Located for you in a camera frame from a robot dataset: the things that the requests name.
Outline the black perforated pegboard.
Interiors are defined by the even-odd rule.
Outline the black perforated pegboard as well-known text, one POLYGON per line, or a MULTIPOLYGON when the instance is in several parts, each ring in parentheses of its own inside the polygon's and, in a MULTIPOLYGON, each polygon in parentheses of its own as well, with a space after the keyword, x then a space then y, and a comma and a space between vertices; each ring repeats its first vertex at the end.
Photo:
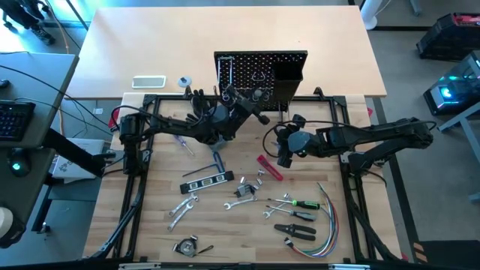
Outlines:
POLYGON ((307 57, 306 50, 215 52, 217 84, 222 103, 226 105, 224 89, 233 85, 249 101, 260 105, 263 111, 286 112, 291 101, 274 100, 273 65, 278 62, 301 62, 304 67, 307 57), (263 89, 261 100, 251 100, 251 92, 255 88, 263 89))

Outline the glowing computer tower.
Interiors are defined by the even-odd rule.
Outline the glowing computer tower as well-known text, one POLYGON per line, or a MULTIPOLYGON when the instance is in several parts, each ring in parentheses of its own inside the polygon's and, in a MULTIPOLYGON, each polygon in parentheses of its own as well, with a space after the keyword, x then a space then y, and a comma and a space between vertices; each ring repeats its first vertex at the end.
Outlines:
POLYGON ((463 112, 480 101, 480 50, 469 53, 442 75, 423 98, 433 116, 463 112))

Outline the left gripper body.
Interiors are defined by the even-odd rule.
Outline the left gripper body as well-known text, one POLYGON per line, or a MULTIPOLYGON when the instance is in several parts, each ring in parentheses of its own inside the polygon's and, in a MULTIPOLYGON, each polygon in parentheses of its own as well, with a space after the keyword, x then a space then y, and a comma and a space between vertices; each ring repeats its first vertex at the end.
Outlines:
POLYGON ((261 113, 261 108, 242 94, 232 96, 226 102, 226 107, 229 112, 228 126, 242 126, 251 115, 254 115, 262 125, 267 125, 270 122, 270 119, 261 113))

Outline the blue-handled hex key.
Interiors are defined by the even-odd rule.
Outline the blue-handled hex key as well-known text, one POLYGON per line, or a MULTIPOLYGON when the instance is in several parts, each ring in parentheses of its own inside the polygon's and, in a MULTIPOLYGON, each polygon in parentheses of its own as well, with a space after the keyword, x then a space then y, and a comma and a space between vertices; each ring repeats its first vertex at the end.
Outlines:
POLYGON ((201 167, 199 169, 195 169, 194 171, 188 172, 184 174, 183 177, 190 176, 190 175, 193 175, 194 173, 198 173, 200 171, 206 170, 208 168, 213 168, 213 167, 215 167, 219 173, 224 173, 225 172, 224 163, 221 159, 220 154, 217 151, 214 151, 212 156, 214 159, 214 163, 208 166, 201 167))

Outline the red utility knife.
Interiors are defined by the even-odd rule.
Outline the red utility knife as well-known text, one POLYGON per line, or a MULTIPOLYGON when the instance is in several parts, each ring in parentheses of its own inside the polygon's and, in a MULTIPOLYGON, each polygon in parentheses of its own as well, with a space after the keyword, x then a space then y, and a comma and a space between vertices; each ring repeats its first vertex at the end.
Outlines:
POLYGON ((272 166, 272 164, 268 161, 268 159, 265 156, 259 155, 256 160, 275 179, 277 179, 278 181, 283 181, 284 180, 284 177, 281 175, 281 173, 274 166, 272 166))

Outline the white pedestal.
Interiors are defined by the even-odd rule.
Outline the white pedestal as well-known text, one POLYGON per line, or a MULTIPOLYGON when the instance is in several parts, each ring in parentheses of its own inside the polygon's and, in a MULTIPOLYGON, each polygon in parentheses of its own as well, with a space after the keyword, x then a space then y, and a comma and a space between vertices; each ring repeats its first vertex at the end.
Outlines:
POLYGON ((377 26, 379 15, 392 0, 364 0, 360 7, 364 27, 369 31, 377 26))

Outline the black equipment case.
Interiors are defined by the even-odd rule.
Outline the black equipment case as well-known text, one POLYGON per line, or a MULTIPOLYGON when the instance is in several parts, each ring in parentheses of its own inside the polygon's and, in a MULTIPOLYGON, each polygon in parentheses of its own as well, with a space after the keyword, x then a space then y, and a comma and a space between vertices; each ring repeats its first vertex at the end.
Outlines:
POLYGON ((480 50, 480 13, 440 17, 416 44, 421 59, 462 60, 480 50))

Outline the white rectangular tray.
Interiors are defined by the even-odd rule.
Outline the white rectangular tray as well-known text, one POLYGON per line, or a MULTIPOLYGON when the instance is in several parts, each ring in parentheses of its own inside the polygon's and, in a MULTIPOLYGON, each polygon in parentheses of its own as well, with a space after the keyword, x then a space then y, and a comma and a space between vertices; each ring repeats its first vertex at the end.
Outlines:
POLYGON ((167 77, 164 75, 134 76, 133 89, 162 89, 166 85, 167 77))

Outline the blue clear-handled screwdriver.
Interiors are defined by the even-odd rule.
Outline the blue clear-handled screwdriver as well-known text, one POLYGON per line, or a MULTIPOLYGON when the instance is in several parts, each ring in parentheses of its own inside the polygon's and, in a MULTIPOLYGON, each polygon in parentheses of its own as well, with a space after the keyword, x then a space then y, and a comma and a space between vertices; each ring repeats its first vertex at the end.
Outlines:
POLYGON ((188 144, 187 144, 186 140, 185 140, 183 137, 181 137, 181 136, 179 136, 179 135, 174 135, 174 138, 178 141, 178 143, 179 143, 184 149, 186 149, 186 150, 188 151, 188 153, 189 153, 190 155, 192 155, 192 156, 195 155, 194 152, 188 147, 188 144))

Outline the silver aluminium bar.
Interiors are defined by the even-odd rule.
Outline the silver aluminium bar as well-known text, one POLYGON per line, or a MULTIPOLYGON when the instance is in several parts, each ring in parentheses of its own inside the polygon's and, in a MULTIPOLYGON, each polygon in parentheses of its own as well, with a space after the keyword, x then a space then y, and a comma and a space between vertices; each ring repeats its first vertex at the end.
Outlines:
POLYGON ((369 265, 358 264, 329 264, 328 270, 371 270, 369 265))
POLYGON ((161 264, 157 262, 132 262, 122 263, 118 270, 157 270, 161 269, 161 264))

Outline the person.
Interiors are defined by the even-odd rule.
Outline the person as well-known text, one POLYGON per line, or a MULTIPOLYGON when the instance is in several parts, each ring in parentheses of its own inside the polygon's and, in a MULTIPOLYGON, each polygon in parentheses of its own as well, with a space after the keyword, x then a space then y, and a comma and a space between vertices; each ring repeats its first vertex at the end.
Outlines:
POLYGON ((53 45, 56 39, 39 25, 44 15, 38 7, 38 0, 0 0, 2 9, 12 20, 30 30, 46 45, 53 45))

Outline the black orange-striped mat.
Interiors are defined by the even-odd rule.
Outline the black orange-striped mat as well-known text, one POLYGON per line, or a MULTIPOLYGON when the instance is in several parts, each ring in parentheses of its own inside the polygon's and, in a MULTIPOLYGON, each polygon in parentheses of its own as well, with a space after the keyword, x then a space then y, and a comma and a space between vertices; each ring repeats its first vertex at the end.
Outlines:
POLYGON ((479 240, 420 241, 412 247, 419 263, 480 270, 479 240))

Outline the grey-handled screwdriver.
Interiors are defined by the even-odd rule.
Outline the grey-handled screwdriver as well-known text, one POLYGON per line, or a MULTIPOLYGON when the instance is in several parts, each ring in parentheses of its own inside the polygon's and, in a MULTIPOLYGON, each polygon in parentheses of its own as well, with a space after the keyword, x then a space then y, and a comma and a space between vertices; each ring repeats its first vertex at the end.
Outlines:
POLYGON ((314 222, 314 221, 317 220, 317 216, 316 216, 316 215, 310 214, 310 213, 308 213, 308 212, 301 212, 301 211, 294 211, 294 210, 286 210, 286 209, 282 209, 282 208, 278 208, 278 207, 274 207, 274 206, 270 206, 270 205, 267 205, 267 208, 274 209, 274 210, 280 211, 280 212, 286 212, 286 213, 288 213, 290 216, 300 218, 300 219, 302 219, 302 220, 304 220, 304 221, 314 222))

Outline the cream tape roll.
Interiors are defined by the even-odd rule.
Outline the cream tape roll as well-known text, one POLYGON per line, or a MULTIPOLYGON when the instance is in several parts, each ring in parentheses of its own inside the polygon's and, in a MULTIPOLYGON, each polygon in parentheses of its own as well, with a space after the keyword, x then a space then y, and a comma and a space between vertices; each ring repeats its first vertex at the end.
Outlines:
POLYGON ((14 215, 11 210, 5 207, 0 207, 0 239, 4 237, 14 222, 14 215))

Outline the black wire stripper pliers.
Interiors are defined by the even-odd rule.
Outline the black wire stripper pliers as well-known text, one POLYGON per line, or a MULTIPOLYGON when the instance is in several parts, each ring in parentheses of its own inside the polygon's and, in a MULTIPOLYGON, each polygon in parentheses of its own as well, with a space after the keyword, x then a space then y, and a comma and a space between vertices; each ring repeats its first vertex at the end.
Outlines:
POLYGON ((317 231, 314 228, 308 226, 301 226, 297 224, 275 224, 274 228, 282 233, 286 233, 289 236, 297 239, 303 239, 306 241, 315 241, 317 231))

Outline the grey tape measure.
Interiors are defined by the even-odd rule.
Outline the grey tape measure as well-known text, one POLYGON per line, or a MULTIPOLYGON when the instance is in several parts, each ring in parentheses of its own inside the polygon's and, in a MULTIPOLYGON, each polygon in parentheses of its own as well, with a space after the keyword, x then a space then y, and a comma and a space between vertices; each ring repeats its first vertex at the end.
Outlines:
POLYGON ((186 257, 193 258, 198 254, 205 253, 206 251, 210 251, 211 249, 214 248, 213 245, 210 245, 202 250, 198 250, 198 246, 197 246, 198 240, 194 241, 193 239, 191 239, 191 237, 184 238, 179 243, 175 243, 172 250, 186 257))

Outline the light wooden desk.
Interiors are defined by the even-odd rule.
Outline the light wooden desk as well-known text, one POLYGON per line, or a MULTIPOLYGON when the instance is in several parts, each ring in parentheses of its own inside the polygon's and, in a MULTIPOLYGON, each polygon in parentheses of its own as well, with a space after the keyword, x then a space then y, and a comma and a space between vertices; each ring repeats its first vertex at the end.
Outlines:
POLYGON ((96 11, 67 92, 76 99, 121 98, 135 76, 179 78, 195 89, 216 83, 217 51, 304 50, 298 93, 386 95, 355 6, 105 7, 96 11))

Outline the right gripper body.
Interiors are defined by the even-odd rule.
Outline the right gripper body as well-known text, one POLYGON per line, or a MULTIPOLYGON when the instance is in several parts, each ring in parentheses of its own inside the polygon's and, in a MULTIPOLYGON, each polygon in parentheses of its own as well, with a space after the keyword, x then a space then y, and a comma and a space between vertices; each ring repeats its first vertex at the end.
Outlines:
POLYGON ((289 152, 288 138, 292 130, 286 125, 279 125, 275 128, 275 135, 277 136, 277 153, 283 155, 289 152))

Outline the green-handled screwdriver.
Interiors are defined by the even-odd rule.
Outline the green-handled screwdriver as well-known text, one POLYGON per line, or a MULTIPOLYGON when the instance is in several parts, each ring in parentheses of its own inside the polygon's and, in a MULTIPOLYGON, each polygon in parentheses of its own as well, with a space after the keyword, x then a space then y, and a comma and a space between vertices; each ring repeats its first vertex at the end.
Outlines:
POLYGON ((319 210, 321 208, 318 202, 313 202, 313 201, 298 201, 298 200, 271 199, 271 198, 268 198, 268 200, 281 202, 281 203, 288 203, 288 204, 291 204, 292 206, 298 206, 303 209, 319 210))

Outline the black mouse green light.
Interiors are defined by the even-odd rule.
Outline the black mouse green light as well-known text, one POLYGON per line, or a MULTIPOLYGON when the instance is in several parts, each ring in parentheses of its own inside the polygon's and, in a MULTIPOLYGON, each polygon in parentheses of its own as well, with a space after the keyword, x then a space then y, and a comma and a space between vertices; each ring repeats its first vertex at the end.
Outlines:
POLYGON ((32 168, 29 151, 24 148, 11 148, 7 152, 7 165, 16 177, 27 176, 32 168))

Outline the black pegboard bin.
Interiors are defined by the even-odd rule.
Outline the black pegboard bin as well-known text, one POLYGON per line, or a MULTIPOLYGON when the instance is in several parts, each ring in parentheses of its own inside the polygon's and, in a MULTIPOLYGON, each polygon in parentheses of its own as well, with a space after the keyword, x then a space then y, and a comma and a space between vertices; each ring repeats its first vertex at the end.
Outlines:
POLYGON ((274 100, 291 101, 303 80, 303 64, 299 61, 278 62, 273 65, 274 100))

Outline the silver combination wrench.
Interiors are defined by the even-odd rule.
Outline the silver combination wrench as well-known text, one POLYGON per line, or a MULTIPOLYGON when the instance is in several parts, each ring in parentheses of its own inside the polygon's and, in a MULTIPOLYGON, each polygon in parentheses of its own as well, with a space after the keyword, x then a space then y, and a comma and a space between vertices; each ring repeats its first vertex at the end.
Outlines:
POLYGON ((175 218, 175 220, 167 227, 167 230, 169 232, 172 232, 175 228, 175 226, 177 225, 177 223, 185 216, 185 214, 187 212, 189 212, 192 208, 194 207, 194 205, 189 202, 185 207, 184 209, 182 210, 182 212, 175 218))
POLYGON ((276 212, 278 209, 282 209, 286 204, 286 202, 282 202, 276 206, 268 208, 266 211, 263 212, 264 218, 269 219, 274 212, 276 212))
POLYGON ((197 194, 195 192, 191 193, 190 196, 188 198, 186 198, 183 202, 181 202, 180 204, 178 204, 173 210, 171 210, 168 215, 170 217, 174 217, 176 215, 176 213, 182 209, 184 206, 186 206, 190 201, 196 201, 198 202, 199 201, 199 197, 197 196, 197 194))
POLYGON ((250 199, 243 199, 237 202, 225 202, 223 204, 225 210, 230 210, 234 206, 238 206, 245 203, 256 202, 258 200, 257 196, 252 196, 250 199))

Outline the black desk support beam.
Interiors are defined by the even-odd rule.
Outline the black desk support beam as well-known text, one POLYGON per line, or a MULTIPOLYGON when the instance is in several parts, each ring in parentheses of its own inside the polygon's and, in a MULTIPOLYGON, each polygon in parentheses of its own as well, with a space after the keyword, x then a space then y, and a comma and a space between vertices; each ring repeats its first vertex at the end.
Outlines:
POLYGON ((116 154, 112 152, 92 155, 52 128, 47 131, 42 146, 54 149, 58 155, 97 177, 101 177, 104 174, 107 160, 116 157, 116 154))

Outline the grey desk frame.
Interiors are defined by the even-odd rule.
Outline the grey desk frame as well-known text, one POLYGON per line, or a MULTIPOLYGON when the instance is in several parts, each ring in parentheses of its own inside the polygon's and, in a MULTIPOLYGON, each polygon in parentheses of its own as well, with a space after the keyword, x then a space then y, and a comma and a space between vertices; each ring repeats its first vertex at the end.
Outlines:
POLYGON ((471 149, 480 163, 480 140, 474 134, 473 128, 470 124, 469 117, 473 116, 475 113, 480 112, 480 102, 472 105, 468 109, 460 112, 453 118, 449 119, 445 123, 441 124, 437 130, 440 132, 446 132, 447 130, 453 128, 456 125, 460 125, 463 129, 463 132, 466 135, 466 138, 471 146, 471 149))

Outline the black keyboard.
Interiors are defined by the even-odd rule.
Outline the black keyboard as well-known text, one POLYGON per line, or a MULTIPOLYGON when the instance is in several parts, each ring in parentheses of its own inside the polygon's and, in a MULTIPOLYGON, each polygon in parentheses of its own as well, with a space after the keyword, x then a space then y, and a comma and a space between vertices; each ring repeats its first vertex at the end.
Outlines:
POLYGON ((34 115, 35 107, 32 102, 0 100, 0 141, 21 141, 34 115))

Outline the white cardboard box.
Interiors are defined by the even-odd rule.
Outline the white cardboard box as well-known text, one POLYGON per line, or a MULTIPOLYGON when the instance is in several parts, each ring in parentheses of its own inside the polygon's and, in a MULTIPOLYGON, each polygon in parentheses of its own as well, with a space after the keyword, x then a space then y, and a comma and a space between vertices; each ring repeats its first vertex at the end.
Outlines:
POLYGON ((54 160, 52 177, 65 184, 83 179, 95 179, 103 174, 104 162, 98 157, 104 148, 102 139, 68 138, 67 145, 54 160))

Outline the grey office desk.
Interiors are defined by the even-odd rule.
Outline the grey office desk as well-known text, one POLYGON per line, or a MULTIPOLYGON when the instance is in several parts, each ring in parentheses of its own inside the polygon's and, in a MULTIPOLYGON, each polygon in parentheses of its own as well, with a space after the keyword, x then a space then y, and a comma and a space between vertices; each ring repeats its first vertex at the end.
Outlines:
POLYGON ((21 142, 0 142, 0 206, 10 209, 15 218, 27 224, 55 150, 43 148, 56 109, 62 102, 79 58, 71 54, 14 53, 0 54, 0 79, 10 86, 0 91, 0 100, 16 98, 36 100, 33 118, 21 142), (31 172, 16 177, 7 165, 12 148, 25 149, 31 172))

